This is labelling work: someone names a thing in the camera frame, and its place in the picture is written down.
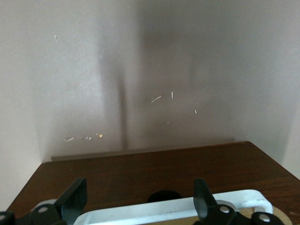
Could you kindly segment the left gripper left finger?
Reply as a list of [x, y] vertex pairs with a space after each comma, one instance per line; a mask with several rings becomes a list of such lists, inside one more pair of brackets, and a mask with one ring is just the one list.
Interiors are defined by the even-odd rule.
[[87, 180], [77, 178], [54, 202], [36, 207], [16, 225], [73, 225], [87, 203]]

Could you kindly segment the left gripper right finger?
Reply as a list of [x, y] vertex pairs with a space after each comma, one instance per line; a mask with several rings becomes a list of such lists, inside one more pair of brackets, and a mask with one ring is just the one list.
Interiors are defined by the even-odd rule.
[[218, 204], [203, 179], [194, 179], [193, 202], [199, 220], [195, 225], [243, 225], [244, 216], [225, 204]]

